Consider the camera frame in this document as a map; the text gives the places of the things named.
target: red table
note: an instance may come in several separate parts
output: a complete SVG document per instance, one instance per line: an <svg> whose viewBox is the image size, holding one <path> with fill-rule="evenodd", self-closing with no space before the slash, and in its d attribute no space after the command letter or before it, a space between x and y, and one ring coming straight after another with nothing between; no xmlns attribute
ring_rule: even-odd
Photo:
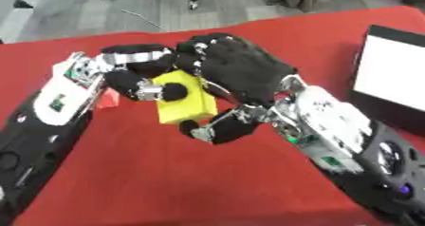
<svg viewBox="0 0 425 226"><path fill-rule="evenodd" d="M306 15L219 29L123 33L0 46L0 119L42 86L52 64L72 51L96 55L115 44L173 46L194 34L243 36L340 99L352 60L371 24L425 31L416 9L396 7ZM425 139L403 133L425 148ZM380 225L264 125L256 134L212 147L159 125L155 104L95 112L81 141L18 226L58 225Z"/></svg>

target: yellow sponge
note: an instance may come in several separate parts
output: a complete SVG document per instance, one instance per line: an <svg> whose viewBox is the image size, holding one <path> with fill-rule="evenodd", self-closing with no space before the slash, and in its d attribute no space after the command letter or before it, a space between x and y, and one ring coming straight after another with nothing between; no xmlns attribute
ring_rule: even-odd
<svg viewBox="0 0 425 226"><path fill-rule="evenodd" d="M157 102L160 123L178 123L184 120L203 120L217 114L215 98L202 89L199 78L182 70L169 72L153 79L156 85L179 83L188 89L184 100Z"/></svg>

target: wire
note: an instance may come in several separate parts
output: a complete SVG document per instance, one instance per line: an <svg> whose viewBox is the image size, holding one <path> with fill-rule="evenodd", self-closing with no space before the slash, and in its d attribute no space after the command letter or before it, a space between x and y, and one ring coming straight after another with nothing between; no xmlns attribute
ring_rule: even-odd
<svg viewBox="0 0 425 226"><path fill-rule="evenodd" d="M158 24L156 24L156 23L154 23L154 22L150 21L149 19L146 19L146 18L145 18L144 16L142 16L141 14L138 14L138 13L132 12L132 11L130 11L130 10L128 10L128 9L120 9L120 11L126 12L126 13L128 13L128 14L132 14L132 15L134 15L134 16L137 16L137 17L139 17L139 18L143 19L144 21L148 22L149 24L151 24L151 25L153 25L153 26L155 26L155 27L157 27L157 28L159 28L159 29L161 29L161 30L165 31L165 29L164 29L163 27L161 27L160 25L158 25Z"/></svg>

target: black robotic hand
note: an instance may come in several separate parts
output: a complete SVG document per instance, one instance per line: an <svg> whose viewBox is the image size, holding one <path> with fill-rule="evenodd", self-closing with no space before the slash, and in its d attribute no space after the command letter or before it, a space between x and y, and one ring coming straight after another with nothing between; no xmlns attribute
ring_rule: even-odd
<svg viewBox="0 0 425 226"><path fill-rule="evenodd" d="M176 101L187 96L184 85L168 83L153 85L149 79L173 70L176 55L173 49L158 45L128 45L101 50L107 63L115 67L105 74L106 83L121 95L134 100Z"/></svg>
<svg viewBox="0 0 425 226"><path fill-rule="evenodd" d="M227 33L195 36L177 46L176 65L206 80L206 90L232 103L271 106L283 77L296 73L262 48Z"/></svg>
<svg viewBox="0 0 425 226"><path fill-rule="evenodd" d="M280 81L296 69L240 37L213 33L191 38L177 46L176 65L204 79L213 96L236 105L269 108ZM227 110L199 126L180 124L188 137L220 144L251 134L260 123L241 119L240 109Z"/></svg>

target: gray floor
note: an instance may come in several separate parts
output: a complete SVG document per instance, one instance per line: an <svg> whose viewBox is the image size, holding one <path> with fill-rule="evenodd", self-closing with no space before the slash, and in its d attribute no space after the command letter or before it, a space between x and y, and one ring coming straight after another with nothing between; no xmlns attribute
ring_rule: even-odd
<svg viewBox="0 0 425 226"><path fill-rule="evenodd" d="M122 31L217 28L251 20L305 14L276 0L28 0L36 8L12 9L0 0L0 38L6 43ZM401 5L400 0L320 0L311 13Z"/></svg>

